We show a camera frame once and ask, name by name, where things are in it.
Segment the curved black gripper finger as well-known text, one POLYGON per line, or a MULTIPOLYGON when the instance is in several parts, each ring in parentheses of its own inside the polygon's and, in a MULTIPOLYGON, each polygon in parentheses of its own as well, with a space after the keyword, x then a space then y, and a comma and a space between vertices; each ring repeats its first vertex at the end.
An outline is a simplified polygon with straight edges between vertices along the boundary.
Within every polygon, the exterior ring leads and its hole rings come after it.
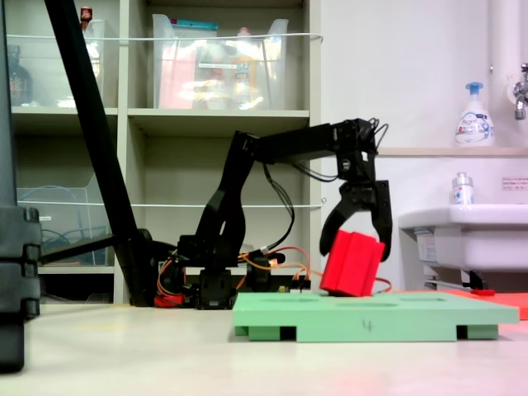
POLYGON ((330 253, 337 232, 354 214, 371 212, 374 208, 374 187, 372 185, 342 185, 341 199, 332 209, 323 224, 319 240, 319 251, 323 256, 330 253))

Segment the straight black gripper finger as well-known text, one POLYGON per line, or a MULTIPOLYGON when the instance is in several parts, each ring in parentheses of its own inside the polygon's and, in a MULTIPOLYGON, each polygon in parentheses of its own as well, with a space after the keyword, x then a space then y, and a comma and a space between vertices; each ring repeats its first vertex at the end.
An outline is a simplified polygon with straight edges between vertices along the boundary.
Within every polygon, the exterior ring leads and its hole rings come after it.
POLYGON ((388 180, 375 183, 375 206, 372 209, 372 224, 379 236, 379 241, 384 244, 381 261, 385 262, 391 252, 393 233, 393 216, 388 180))

